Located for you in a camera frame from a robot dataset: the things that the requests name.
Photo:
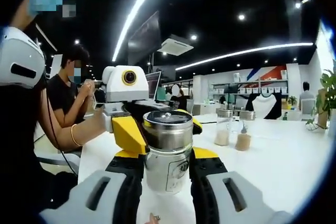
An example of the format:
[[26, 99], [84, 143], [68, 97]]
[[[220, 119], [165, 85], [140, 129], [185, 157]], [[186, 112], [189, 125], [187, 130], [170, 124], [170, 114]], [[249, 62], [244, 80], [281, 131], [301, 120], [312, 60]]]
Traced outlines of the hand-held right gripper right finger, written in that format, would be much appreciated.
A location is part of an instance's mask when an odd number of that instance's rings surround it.
[[228, 172], [210, 150], [193, 148], [189, 175], [196, 223], [289, 223], [292, 218], [267, 206], [257, 187], [237, 172]]

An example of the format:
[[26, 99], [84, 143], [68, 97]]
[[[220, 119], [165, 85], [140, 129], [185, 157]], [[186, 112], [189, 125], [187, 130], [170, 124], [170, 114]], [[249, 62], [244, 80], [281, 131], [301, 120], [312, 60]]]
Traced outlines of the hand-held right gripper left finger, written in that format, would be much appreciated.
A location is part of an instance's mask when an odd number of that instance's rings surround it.
[[43, 223], [136, 223], [142, 194], [145, 155], [116, 153], [105, 170], [97, 170], [74, 187], [57, 209], [39, 216]]

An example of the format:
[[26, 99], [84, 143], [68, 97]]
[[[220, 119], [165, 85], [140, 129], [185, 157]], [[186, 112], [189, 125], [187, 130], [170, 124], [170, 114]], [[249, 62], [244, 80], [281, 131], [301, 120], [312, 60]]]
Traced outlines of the person's left hand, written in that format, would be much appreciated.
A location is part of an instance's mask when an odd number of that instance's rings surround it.
[[84, 145], [105, 131], [103, 113], [102, 111], [97, 111], [92, 117], [76, 125], [73, 128], [73, 135], [80, 145]]

